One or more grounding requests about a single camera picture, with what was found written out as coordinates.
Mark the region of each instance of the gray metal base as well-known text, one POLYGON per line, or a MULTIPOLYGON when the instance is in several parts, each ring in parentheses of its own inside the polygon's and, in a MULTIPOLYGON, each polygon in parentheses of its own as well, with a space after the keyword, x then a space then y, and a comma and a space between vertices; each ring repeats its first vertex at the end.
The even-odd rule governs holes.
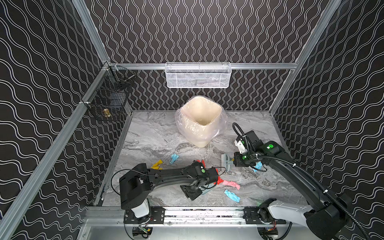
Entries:
MULTIPOLYGON (((287 229, 287 225, 279 226, 281 237, 287 229)), ((132 237, 132 227, 127 227, 127 232, 132 237)), ((128 239, 123 227, 92 227, 88 238, 84 240, 122 240, 128 239)), ((204 239, 204 240, 263 240, 257 228, 240 227, 154 227, 150 240, 183 240, 183 239, 204 239)), ((293 225, 289 234, 284 240, 318 240, 315 235, 306 227, 293 225)))

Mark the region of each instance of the light blue glove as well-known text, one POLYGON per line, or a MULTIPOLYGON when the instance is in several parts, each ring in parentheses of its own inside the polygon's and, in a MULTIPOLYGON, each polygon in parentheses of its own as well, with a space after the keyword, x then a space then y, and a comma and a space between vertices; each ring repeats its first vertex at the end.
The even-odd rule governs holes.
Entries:
POLYGON ((263 167, 263 164, 261 163, 261 162, 258 162, 257 164, 256 164, 256 166, 255 166, 255 168, 257 168, 257 169, 261 169, 263 167))
POLYGON ((234 194, 233 192, 230 192, 227 190, 225 190, 224 192, 230 199, 232 199, 233 201, 235 202, 240 202, 240 198, 238 196, 236 196, 236 194, 234 194))
POLYGON ((176 154, 176 153, 174 153, 174 154, 172 154, 171 156, 170 156, 170 161, 169 161, 169 163, 170 164, 173 164, 178 158, 179 158, 179 156, 176 154))

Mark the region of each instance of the white wire basket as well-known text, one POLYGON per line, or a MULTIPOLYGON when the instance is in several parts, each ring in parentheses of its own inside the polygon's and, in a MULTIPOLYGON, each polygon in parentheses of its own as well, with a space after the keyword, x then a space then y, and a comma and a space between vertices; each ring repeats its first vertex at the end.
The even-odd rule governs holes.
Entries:
POLYGON ((227 88, 232 70, 224 62, 168 62, 165 73, 169 88, 227 88))

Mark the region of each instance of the wavy line pattern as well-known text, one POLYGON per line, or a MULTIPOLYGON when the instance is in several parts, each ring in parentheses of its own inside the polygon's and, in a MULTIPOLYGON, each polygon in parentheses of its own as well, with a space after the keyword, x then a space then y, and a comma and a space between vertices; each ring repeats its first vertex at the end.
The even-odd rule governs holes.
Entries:
POLYGON ((12 239, 75 240, 117 145, 124 119, 98 122, 87 112, 12 239))
POLYGON ((115 63, 290 63, 328 0, 85 2, 115 63))
POLYGON ((0 0, 0 219, 101 68, 70 0, 0 0))
MULTIPOLYGON (((291 155, 384 239, 384 1, 343 0, 275 119, 291 155)), ((353 224, 340 239, 362 239, 353 224)))
POLYGON ((164 71, 139 71, 128 102, 132 109, 178 109, 189 98, 203 95, 225 110, 269 110, 289 70, 234 70, 230 86, 222 88, 168 88, 164 71))

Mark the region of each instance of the trash can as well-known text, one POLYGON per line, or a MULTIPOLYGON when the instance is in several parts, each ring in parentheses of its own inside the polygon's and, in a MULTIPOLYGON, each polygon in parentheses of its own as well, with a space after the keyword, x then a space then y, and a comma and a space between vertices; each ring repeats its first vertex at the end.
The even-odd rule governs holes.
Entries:
POLYGON ((209 98, 195 96, 175 113, 177 128, 197 147, 205 147, 227 129, 227 115, 222 106, 209 98))

